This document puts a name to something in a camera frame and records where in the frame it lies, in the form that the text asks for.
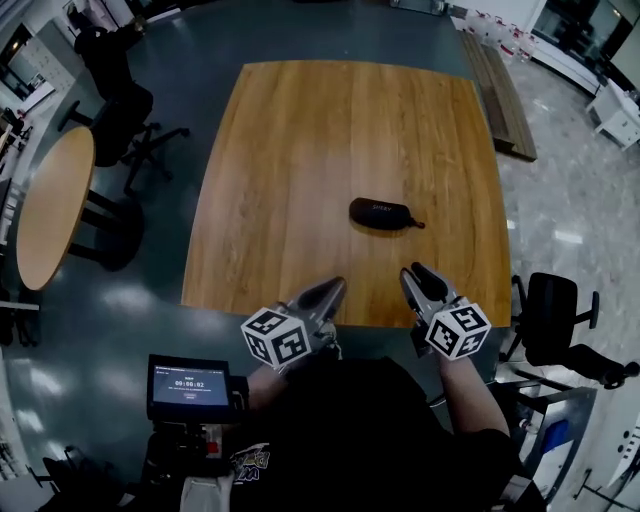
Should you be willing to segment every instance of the wooden bench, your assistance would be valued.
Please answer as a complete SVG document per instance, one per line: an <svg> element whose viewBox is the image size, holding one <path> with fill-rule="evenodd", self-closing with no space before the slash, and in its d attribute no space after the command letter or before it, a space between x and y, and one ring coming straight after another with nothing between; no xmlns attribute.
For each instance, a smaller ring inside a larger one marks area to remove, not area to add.
<svg viewBox="0 0 640 512"><path fill-rule="evenodd" d="M460 35L485 105L496 151L529 162L537 160L522 103L498 50L481 45L466 32Z"/></svg>

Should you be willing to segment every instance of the display screen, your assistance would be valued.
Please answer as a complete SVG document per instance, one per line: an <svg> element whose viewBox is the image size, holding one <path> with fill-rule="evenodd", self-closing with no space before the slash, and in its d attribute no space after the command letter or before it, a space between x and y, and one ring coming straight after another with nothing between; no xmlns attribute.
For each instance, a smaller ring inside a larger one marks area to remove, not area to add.
<svg viewBox="0 0 640 512"><path fill-rule="evenodd" d="M155 366L153 401L180 405L228 406L224 372Z"/></svg>

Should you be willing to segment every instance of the white cube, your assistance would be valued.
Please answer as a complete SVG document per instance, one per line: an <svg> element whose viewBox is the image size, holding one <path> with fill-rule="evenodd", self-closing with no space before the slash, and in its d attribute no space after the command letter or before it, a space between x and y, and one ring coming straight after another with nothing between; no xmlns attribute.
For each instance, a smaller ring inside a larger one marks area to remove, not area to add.
<svg viewBox="0 0 640 512"><path fill-rule="evenodd" d="M477 304L468 304L433 315L425 341L453 361L482 347L491 324Z"/></svg>
<svg viewBox="0 0 640 512"><path fill-rule="evenodd" d="M242 324L251 354L272 368L280 368L311 352L304 322L262 308Z"/></svg>

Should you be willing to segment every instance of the black t-shirt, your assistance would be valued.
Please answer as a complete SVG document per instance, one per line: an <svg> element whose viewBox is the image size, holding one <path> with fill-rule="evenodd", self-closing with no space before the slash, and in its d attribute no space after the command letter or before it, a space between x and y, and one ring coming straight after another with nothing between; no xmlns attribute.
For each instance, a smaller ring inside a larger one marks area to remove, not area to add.
<svg viewBox="0 0 640 512"><path fill-rule="evenodd" d="M488 509L522 472L515 446L495 430L451 435L425 398L389 359L296 375L225 439L231 510Z"/></svg>

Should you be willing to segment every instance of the square wooden table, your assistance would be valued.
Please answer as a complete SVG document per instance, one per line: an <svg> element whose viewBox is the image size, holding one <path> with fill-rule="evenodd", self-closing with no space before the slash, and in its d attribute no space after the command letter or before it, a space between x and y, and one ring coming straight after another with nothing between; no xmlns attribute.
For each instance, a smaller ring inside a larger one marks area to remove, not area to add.
<svg viewBox="0 0 640 512"><path fill-rule="evenodd" d="M356 225L356 197L405 204L426 229ZM510 324L502 192L473 83L366 62L245 65L200 192L182 303L251 314L341 275L336 323L410 327L398 277L413 261Z"/></svg>

